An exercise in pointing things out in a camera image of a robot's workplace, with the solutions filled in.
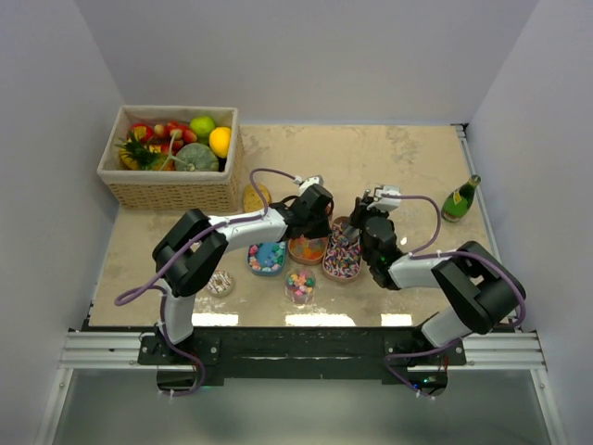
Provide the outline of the silver metal scoop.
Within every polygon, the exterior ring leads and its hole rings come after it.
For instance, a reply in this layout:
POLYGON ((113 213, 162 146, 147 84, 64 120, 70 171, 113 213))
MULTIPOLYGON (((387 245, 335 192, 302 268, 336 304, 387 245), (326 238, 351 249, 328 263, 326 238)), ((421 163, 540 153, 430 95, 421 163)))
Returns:
POLYGON ((360 229, 353 226, 350 222, 346 222, 343 226, 342 234, 345 238, 353 242, 360 235, 360 229))

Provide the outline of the orange tray of gummy stars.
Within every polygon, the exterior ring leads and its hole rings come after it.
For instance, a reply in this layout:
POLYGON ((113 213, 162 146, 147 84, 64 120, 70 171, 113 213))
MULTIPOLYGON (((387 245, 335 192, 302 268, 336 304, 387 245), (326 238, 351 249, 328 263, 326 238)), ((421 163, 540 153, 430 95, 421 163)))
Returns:
POLYGON ((322 263, 328 246, 328 237, 309 239, 301 236, 288 242, 290 258, 303 265, 318 265, 322 263))

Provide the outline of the pink tray of lollipops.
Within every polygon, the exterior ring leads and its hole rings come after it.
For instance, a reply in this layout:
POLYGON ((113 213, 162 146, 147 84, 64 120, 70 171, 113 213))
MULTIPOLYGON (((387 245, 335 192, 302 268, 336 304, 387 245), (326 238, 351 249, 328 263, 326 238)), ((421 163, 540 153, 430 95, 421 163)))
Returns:
POLYGON ((358 278, 362 263, 360 236, 351 242, 342 234, 347 219, 348 217, 341 216, 332 221, 332 232, 322 260, 325 276, 344 284, 358 278))

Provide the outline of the blue tray of star candies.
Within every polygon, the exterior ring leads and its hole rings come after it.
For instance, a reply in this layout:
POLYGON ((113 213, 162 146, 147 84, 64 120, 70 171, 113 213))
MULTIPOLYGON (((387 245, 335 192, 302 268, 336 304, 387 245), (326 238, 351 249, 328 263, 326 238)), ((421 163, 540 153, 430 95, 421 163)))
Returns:
POLYGON ((275 276, 281 273, 286 264, 286 243, 259 243, 247 250, 249 270, 258 276, 275 276))

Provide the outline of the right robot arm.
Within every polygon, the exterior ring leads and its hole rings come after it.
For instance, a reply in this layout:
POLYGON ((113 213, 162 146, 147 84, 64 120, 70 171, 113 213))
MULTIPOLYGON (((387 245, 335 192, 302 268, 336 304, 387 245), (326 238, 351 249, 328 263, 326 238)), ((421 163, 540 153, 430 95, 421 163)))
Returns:
POLYGON ((478 242, 431 254, 400 249, 389 212, 401 199, 389 194, 358 197, 348 225, 359 235, 362 259, 379 287, 438 288, 447 298, 449 307, 420 325, 412 342, 415 358, 435 363, 456 340, 490 332, 514 310, 520 324, 525 316, 523 285, 478 242))

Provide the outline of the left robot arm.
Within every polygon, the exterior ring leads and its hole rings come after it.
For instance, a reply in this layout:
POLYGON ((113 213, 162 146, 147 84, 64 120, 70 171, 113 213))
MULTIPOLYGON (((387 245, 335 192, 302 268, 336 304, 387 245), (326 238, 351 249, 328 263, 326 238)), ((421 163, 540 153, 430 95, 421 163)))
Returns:
POLYGON ((289 205, 273 203, 266 210, 232 217, 209 217, 201 210, 188 210, 152 252, 158 278, 166 284, 160 354, 171 363, 190 357, 196 294, 206 286, 224 254, 301 236, 328 236, 326 209, 333 201, 329 191, 313 184, 289 205))

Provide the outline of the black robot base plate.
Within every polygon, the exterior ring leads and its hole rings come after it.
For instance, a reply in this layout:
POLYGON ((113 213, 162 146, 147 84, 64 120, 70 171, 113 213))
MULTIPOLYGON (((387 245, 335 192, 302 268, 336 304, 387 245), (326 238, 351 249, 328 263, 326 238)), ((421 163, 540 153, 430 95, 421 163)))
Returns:
POLYGON ((173 394, 231 379, 332 379, 408 381, 436 396, 466 354, 459 340, 435 350, 414 327, 202 327, 173 348, 159 332, 143 337, 138 362, 173 394))

